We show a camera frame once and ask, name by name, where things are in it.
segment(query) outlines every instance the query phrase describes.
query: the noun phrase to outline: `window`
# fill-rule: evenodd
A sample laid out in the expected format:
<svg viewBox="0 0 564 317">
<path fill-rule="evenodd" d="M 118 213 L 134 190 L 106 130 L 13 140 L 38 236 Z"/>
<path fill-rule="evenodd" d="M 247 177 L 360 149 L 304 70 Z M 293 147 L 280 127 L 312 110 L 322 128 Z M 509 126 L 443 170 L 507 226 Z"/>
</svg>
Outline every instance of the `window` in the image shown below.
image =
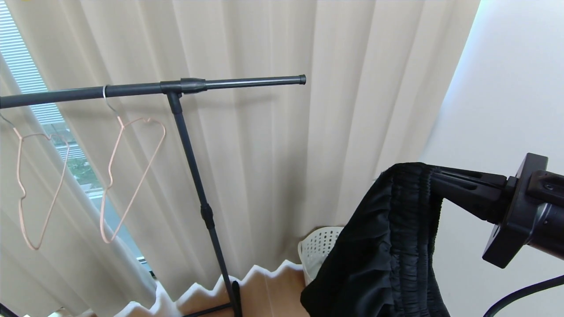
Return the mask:
<svg viewBox="0 0 564 317">
<path fill-rule="evenodd" d="M 21 38 L 20 32 L 4 0 L 0 0 L 0 54 L 4 57 L 22 94 L 47 91 L 47 87 L 33 59 L 29 55 L 27 47 Z M 78 181 L 85 194 L 88 195 L 92 203 L 99 210 L 102 203 L 102 186 L 88 163 L 86 156 L 82 152 L 82 149 L 72 135 L 71 130 L 61 116 L 57 106 L 50 103 L 31 105 L 30 108 L 46 133 L 57 133 L 67 140 L 70 146 L 67 167 L 74 175 L 74 178 Z M 53 138 L 53 144 L 59 151 L 59 154 L 61 154 L 61 157 L 64 157 L 67 153 L 65 143 L 58 138 Z M 106 208 L 106 221 L 110 227 L 116 228 L 120 222 L 120 218 L 109 200 L 107 201 Z M 137 245 L 135 245 L 135 242 L 125 226 L 120 230 L 118 236 L 131 249 L 137 259 L 150 270 L 141 255 L 141 251 Z"/>
</svg>

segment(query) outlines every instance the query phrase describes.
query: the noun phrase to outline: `perforated basket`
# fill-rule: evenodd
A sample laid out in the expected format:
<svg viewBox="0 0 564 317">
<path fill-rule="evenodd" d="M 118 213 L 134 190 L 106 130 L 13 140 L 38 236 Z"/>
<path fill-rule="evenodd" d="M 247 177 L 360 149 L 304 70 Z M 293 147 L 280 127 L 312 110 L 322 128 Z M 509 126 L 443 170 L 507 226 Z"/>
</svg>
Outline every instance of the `perforated basket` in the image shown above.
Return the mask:
<svg viewBox="0 0 564 317">
<path fill-rule="evenodd" d="M 323 227 L 310 233 L 298 243 L 298 255 L 303 266 L 306 285 L 317 276 L 319 268 L 333 246 L 343 227 Z"/>
</svg>

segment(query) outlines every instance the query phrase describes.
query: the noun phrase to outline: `black cable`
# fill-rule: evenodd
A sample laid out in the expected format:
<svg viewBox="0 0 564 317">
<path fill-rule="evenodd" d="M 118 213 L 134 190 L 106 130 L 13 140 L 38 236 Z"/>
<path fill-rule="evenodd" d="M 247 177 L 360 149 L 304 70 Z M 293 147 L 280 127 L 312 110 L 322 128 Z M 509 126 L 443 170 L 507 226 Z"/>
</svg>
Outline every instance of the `black cable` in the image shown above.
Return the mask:
<svg viewBox="0 0 564 317">
<path fill-rule="evenodd" d="M 553 278 L 550 280 L 546 280 L 540 283 L 536 283 L 533 284 L 531 286 L 527 286 L 525 288 L 522 288 L 520 290 L 517 290 L 507 296 L 505 296 L 504 298 L 500 299 L 497 303 L 495 303 L 493 306 L 490 307 L 490 309 L 488 309 L 488 311 L 486 312 L 486 314 L 484 315 L 484 317 L 493 317 L 495 314 L 497 314 L 501 309 L 503 309 L 505 306 L 511 304 L 512 302 L 523 298 L 525 296 L 529 296 L 531 294 L 534 294 L 536 292 L 540 292 L 541 290 L 546 290 L 549 288 L 553 288 L 556 286 L 560 286 L 564 284 L 564 275 L 559 276 L 557 278 Z"/>
</svg>

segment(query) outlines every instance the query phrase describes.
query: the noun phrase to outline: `black fabric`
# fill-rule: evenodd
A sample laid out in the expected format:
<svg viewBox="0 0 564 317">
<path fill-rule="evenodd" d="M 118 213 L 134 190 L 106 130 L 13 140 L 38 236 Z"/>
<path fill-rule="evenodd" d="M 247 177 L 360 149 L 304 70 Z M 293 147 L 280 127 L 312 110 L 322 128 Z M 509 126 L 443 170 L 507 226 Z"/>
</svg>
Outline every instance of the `black fabric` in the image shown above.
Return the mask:
<svg viewBox="0 0 564 317">
<path fill-rule="evenodd" d="M 302 292 L 312 317 L 448 317 L 433 272 L 442 199 L 435 168 L 396 164 L 380 175 Z"/>
</svg>

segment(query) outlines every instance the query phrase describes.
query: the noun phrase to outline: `clothes rack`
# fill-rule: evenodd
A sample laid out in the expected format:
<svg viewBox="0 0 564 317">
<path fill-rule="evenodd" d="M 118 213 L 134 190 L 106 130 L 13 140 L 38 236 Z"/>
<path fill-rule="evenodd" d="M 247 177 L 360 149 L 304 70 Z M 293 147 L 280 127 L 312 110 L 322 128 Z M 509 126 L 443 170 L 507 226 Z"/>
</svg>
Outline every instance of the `clothes rack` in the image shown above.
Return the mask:
<svg viewBox="0 0 564 317">
<path fill-rule="evenodd" d="M 239 87 L 256 86 L 276 86 L 276 85 L 305 85 L 306 76 L 284 76 L 284 77 L 263 77 L 263 78 L 243 78 L 232 80 L 205 80 L 200 78 L 181 78 L 178 81 L 161 81 L 154 83 L 136 83 L 131 85 L 107 86 L 105 93 L 107 97 L 136 96 L 150 94 L 165 94 L 167 96 L 170 110 L 174 115 L 174 120 L 178 129 L 178 134 L 182 141 L 182 146 L 186 154 L 186 160 L 190 167 L 192 179 L 196 187 L 196 192 L 200 200 L 200 214 L 209 231 L 211 243 L 215 251 L 215 256 L 223 276 L 223 281 L 229 295 L 229 303 L 212 307 L 199 312 L 194 312 L 185 317 L 196 317 L 209 314 L 214 311 L 223 310 L 231 307 L 235 317 L 242 317 L 241 295 L 237 281 L 230 282 L 227 266 L 223 258 L 221 246 L 215 224 L 213 221 L 213 211 L 204 192 L 204 186 L 200 178 L 200 172 L 196 164 L 196 158 L 190 144 L 190 136 L 186 129 L 186 122 L 182 114 L 180 97 L 183 94 L 195 94 L 211 89 L 226 89 Z M 74 100 L 98 99 L 103 97 L 103 86 L 87 87 L 69 90 L 48 91 L 46 93 L 23 94 L 0 97 L 0 109 L 21 107 L 25 105 L 67 102 Z"/>
</svg>

